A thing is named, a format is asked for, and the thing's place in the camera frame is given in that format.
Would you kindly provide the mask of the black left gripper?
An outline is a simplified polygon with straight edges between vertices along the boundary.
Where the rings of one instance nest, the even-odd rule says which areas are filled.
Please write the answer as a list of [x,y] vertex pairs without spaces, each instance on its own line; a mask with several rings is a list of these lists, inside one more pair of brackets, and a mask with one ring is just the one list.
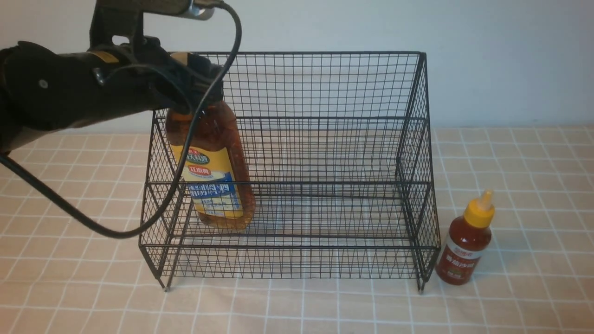
[[182,70],[157,41],[66,54],[25,41],[2,49],[1,152],[147,110],[186,111]]

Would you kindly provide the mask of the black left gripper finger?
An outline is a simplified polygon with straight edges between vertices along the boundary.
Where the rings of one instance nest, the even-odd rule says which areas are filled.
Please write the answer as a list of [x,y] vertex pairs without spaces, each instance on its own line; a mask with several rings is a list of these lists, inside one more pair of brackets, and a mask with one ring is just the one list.
[[170,57],[172,60],[166,61],[165,66],[169,80],[158,80],[162,104],[178,114],[194,114],[223,66],[187,51],[171,53]]

